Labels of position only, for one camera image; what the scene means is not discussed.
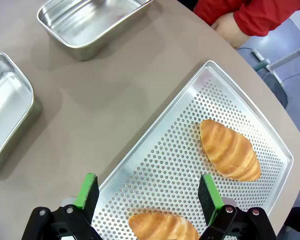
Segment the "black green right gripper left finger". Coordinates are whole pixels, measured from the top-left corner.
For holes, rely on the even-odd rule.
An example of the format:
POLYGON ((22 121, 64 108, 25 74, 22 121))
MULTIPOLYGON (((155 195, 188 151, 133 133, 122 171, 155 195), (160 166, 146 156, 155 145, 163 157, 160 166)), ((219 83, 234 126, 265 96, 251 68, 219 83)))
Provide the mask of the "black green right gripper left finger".
POLYGON ((74 203, 51 211, 39 206, 32 210, 22 235, 23 240, 100 240, 92 227, 92 220, 99 198, 98 177, 87 173, 74 203))

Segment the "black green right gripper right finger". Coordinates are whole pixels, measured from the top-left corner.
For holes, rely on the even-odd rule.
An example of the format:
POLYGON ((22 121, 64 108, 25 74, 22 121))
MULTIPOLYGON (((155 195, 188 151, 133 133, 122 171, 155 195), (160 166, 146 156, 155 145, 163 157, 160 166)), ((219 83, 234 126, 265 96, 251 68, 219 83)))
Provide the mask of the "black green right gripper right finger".
POLYGON ((261 207, 241 210, 232 198, 222 198, 210 174, 200 176, 197 196, 207 228, 201 240, 275 240, 267 213, 261 207))

